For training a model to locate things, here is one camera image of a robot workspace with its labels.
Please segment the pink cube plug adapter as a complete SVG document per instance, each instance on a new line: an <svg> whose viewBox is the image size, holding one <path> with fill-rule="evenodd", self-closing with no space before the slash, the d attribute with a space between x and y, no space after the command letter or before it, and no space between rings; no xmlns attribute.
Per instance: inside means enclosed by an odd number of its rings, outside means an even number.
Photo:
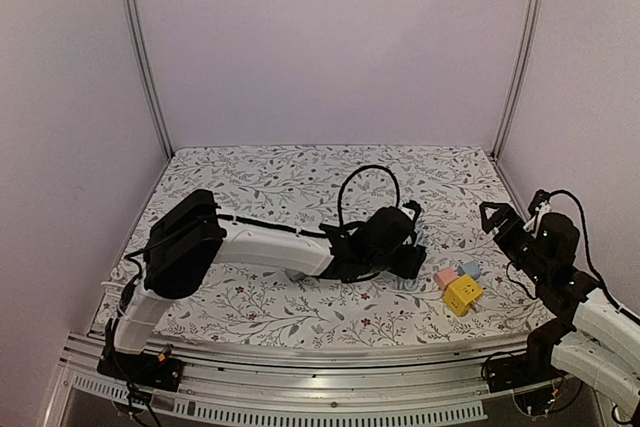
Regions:
<svg viewBox="0 0 640 427"><path fill-rule="evenodd" d="M458 278L458 273L451 268L439 270L434 274L434 281L442 291L445 291L447 287Z"/></svg>

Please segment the light blue power strip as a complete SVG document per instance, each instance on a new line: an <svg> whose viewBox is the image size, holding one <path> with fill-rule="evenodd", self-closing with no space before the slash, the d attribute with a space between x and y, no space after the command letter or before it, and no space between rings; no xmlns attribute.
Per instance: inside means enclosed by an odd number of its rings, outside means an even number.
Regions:
<svg viewBox="0 0 640 427"><path fill-rule="evenodd" d="M286 270L285 274L287 278L292 282L299 282L306 278L306 275L304 273L294 270Z"/></svg>

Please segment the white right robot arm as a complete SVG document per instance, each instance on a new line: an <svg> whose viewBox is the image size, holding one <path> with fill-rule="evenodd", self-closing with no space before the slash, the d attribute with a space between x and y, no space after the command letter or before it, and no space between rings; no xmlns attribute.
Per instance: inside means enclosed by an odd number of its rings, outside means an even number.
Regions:
<svg viewBox="0 0 640 427"><path fill-rule="evenodd" d="M607 297L599 280L577 269L581 241L572 220L547 200L523 220L507 203L480 205L482 228L510 263L533 283L552 319L531 331L524 353L486 361L491 392L516 389L561 374L576 377L613 402L618 422L639 423L639 325Z"/></svg>

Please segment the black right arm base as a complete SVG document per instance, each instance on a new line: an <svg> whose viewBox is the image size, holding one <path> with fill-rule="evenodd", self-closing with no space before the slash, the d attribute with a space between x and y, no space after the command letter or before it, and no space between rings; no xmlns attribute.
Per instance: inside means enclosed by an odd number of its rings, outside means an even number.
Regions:
<svg viewBox="0 0 640 427"><path fill-rule="evenodd" d="M563 412L578 400L583 382L569 396L567 373L551 365L551 356L562 338L575 331L561 320L551 320L529 333L524 353L489 355L481 366L481 378L491 393L511 390L515 407L532 420Z"/></svg>

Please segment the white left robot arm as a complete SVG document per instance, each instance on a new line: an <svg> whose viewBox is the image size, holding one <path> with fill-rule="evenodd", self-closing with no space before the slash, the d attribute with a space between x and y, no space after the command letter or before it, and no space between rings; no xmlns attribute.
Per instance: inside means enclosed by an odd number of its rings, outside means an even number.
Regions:
<svg viewBox="0 0 640 427"><path fill-rule="evenodd" d="M151 228L141 250L127 255L137 272L109 324L109 362L126 380L141 380L149 370L142 352L153 329L175 301L201 287L215 264L271 267L343 283L383 272L414 280L426 258L418 242L420 213L410 201L382 207L365 221L309 231L222 213L212 192L198 189Z"/></svg>

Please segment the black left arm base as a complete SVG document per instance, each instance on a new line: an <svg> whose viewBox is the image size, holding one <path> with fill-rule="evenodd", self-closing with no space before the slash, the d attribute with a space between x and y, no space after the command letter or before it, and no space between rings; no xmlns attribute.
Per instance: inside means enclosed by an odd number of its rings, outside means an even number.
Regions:
<svg viewBox="0 0 640 427"><path fill-rule="evenodd" d="M105 346L97 365L103 376L130 382L135 386L177 392L185 363L168 352L125 354Z"/></svg>

